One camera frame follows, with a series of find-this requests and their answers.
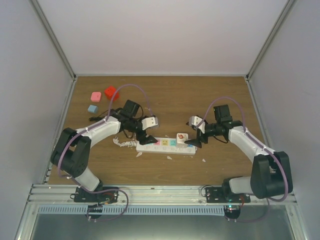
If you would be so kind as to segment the white cartoon cube adapter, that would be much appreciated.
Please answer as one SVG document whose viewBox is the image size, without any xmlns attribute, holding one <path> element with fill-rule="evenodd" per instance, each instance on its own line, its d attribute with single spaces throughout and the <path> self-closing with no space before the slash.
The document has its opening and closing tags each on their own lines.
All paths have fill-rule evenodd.
<svg viewBox="0 0 320 240">
<path fill-rule="evenodd" d="M 186 141 L 189 139 L 189 135 L 187 133 L 177 133 L 176 134 L 176 147 L 177 148 L 187 148 L 188 145 Z"/>
</svg>

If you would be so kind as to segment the white power strip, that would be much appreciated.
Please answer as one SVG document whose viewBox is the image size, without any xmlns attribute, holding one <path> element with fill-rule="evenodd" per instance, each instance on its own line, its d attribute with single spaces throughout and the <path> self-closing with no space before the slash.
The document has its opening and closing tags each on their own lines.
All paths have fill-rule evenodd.
<svg viewBox="0 0 320 240">
<path fill-rule="evenodd" d="M 156 143 L 149 143 L 141 145 L 136 144 L 136 151 L 138 153 L 158 153 L 158 154 L 175 154 L 193 156 L 196 154 L 197 148 L 193 145 L 187 147 L 177 147 L 175 138 L 157 137 Z"/>
</svg>

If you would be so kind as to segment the black plug adapter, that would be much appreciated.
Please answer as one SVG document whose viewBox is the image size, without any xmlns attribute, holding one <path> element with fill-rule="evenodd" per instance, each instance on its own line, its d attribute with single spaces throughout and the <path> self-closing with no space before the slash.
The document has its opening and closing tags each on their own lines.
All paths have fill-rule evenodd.
<svg viewBox="0 0 320 240">
<path fill-rule="evenodd" d="M 111 113 L 109 113 L 109 110 L 106 110 L 102 112 L 100 115 L 90 117 L 88 120 L 90 122 L 98 122 L 98 121 L 101 121 L 102 119 L 108 119 L 114 113 L 116 113 L 114 109 L 111 109 Z"/>
</svg>

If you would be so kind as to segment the red cube socket adapter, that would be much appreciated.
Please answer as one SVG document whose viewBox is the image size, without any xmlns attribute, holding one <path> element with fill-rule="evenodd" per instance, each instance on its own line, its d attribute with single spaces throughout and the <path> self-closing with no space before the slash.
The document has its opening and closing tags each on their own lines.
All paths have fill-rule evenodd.
<svg viewBox="0 0 320 240">
<path fill-rule="evenodd" d="M 110 101 L 113 98 L 113 101 L 116 101 L 119 98 L 119 92 L 116 92 L 117 89 L 110 85 L 104 90 L 106 98 Z"/>
</svg>

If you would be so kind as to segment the light blue plug adapter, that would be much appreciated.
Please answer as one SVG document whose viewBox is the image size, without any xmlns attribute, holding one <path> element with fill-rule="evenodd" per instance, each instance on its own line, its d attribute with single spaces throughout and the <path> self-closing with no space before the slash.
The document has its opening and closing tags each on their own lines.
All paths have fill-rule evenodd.
<svg viewBox="0 0 320 240">
<path fill-rule="evenodd" d="M 98 106 L 92 105 L 92 104 L 87 109 L 87 111 L 92 114 L 96 114 L 98 110 L 99 110 Z"/>
</svg>

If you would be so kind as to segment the pink plug adapter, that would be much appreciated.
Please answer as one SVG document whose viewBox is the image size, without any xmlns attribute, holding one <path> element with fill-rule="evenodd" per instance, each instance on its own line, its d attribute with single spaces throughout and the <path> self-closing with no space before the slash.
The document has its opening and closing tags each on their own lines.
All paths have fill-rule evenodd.
<svg viewBox="0 0 320 240">
<path fill-rule="evenodd" d="M 102 97 L 102 93 L 99 91 L 94 91 L 92 92 L 91 96 L 90 96 L 90 100 L 93 103 L 98 103 L 101 101 L 101 97 Z"/>
</svg>

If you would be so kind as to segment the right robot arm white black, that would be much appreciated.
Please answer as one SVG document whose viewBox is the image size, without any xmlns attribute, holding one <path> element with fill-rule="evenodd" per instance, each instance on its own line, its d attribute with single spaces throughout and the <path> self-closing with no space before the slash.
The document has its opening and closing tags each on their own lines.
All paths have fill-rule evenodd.
<svg viewBox="0 0 320 240">
<path fill-rule="evenodd" d="M 223 137 L 224 143 L 234 144 L 252 163 L 250 176 L 224 179 L 223 200 L 232 203 L 240 194 L 250 194 L 258 199 L 283 201 L 293 191 L 288 154 L 266 146 L 250 133 L 243 122 L 233 120 L 228 105 L 215 106 L 213 111 L 214 123 L 208 123 L 198 115 L 190 117 L 188 124 L 196 131 L 196 138 L 189 144 L 201 148 L 210 137 Z"/>
</svg>

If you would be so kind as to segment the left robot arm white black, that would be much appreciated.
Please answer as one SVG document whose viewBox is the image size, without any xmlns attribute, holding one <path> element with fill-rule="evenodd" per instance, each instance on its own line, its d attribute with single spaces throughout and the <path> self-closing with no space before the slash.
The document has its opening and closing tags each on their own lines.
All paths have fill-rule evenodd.
<svg viewBox="0 0 320 240">
<path fill-rule="evenodd" d="M 140 145 L 155 144 L 158 140 L 147 134 L 147 130 L 159 125 L 158 118 L 151 114 L 136 118 L 141 106 L 127 100 L 124 107 L 110 108 L 101 120 L 87 127 L 65 128 L 54 147 L 50 162 L 57 167 L 60 174 L 71 178 L 85 191 L 86 197 L 98 202 L 103 197 L 103 183 L 88 167 L 91 148 L 100 141 L 128 131 L 135 134 Z"/>
</svg>

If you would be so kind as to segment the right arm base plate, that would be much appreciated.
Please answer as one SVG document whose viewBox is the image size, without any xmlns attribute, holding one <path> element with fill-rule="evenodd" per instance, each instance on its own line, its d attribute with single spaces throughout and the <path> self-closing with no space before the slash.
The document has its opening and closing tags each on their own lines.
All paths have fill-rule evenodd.
<svg viewBox="0 0 320 240">
<path fill-rule="evenodd" d="M 245 204 L 251 202 L 250 196 L 243 193 L 225 193 L 222 186 L 205 186 L 204 196 L 207 203 Z"/>
</svg>

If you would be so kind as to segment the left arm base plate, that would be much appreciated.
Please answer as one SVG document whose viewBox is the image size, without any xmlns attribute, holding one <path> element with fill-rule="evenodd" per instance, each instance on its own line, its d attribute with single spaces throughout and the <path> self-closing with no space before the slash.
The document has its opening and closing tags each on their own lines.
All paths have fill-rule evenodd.
<svg viewBox="0 0 320 240">
<path fill-rule="evenodd" d="M 89 193 L 77 187 L 75 193 L 70 195 L 70 199 L 75 203 L 96 203 L 96 204 L 113 204 L 118 201 L 119 188 L 114 186 L 103 186 L 99 191 L 103 193 Z"/>
</svg>

